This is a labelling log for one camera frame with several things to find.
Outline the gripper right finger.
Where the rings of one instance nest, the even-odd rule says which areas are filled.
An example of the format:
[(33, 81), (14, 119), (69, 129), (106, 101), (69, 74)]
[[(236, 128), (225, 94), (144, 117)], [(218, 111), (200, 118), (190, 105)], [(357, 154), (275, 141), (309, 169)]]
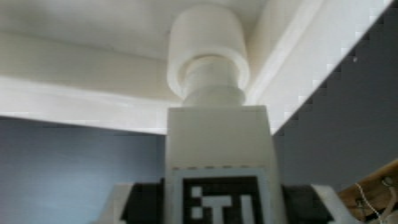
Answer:
[(282, 187), (287, 224), (359, 224), (327, 185)]

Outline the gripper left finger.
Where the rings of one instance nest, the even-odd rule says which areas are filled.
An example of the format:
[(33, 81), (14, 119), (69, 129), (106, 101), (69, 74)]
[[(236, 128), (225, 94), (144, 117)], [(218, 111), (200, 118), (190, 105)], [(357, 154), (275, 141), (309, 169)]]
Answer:
[(128, 183), (113, 186), (99, 224), (163, 224), (161, 183)]

